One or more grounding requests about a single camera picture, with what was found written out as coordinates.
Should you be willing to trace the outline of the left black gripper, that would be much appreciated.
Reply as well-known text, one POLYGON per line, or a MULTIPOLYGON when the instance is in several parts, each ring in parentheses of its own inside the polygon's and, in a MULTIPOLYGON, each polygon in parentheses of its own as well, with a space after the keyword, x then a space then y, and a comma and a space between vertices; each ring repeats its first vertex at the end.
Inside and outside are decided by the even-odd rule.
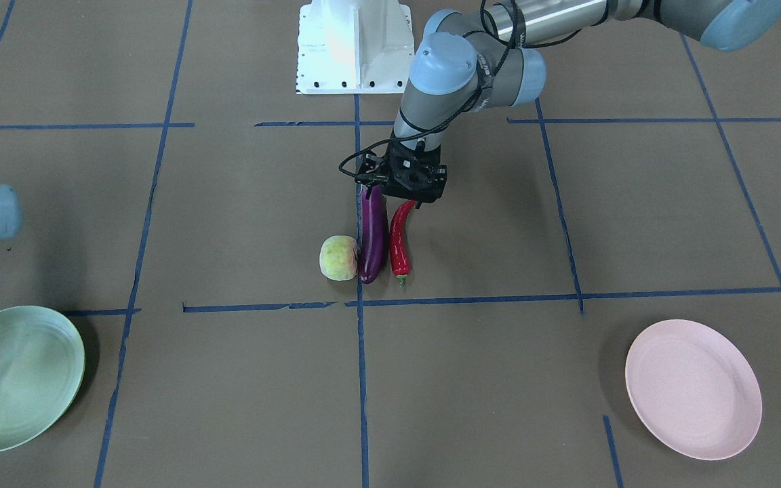
POLYGON ((362 184, 361 198, 369 200, 373 186, 381 186, 385 197, 415 201, 415 208, 434 203, 443 195, 447 183, 447 166, 441 163, 442 148, 415 149, 402 142, 391 142, 382 157, 367 152, 355 174, 362 184))

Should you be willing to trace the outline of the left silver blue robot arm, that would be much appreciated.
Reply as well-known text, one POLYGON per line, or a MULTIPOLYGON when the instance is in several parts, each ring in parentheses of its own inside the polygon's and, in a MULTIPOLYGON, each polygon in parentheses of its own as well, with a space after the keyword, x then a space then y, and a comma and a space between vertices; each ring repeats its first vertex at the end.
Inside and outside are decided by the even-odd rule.
POLYGON ((339 170, 385 197, 434 203, 447 167, 443 134, 464 113, 536 101, 546 84, 540 50, 605 22, 651 20, 734 52, 756 41, 781 18, 781 1, 496 1, 477 12, 444 9, 426 22, 415 49, 393 132, 378 147, 351 155, 356 169, 339 170))

